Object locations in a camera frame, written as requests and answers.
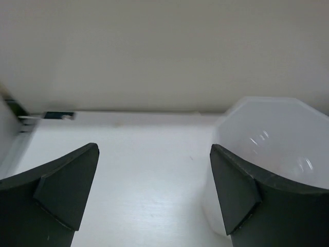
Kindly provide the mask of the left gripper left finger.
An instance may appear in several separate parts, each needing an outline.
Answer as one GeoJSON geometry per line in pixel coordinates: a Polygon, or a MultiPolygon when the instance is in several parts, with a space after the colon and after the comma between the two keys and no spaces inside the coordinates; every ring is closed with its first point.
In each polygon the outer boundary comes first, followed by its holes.
{"type": "Polygon", "coordinates": [[[98,145],[89,143],[2,179],[1,246],[71,246],[98,160],[98,145]]]}

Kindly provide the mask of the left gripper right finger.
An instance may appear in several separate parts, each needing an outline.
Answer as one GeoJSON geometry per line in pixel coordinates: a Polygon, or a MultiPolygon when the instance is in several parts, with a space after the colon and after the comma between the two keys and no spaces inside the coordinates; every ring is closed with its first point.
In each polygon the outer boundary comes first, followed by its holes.
{"type": "Polygon", "coordinates": [[[252,164],[221,145],[210,162],[234,246],[328,246],[328,190],[252,164]]]}

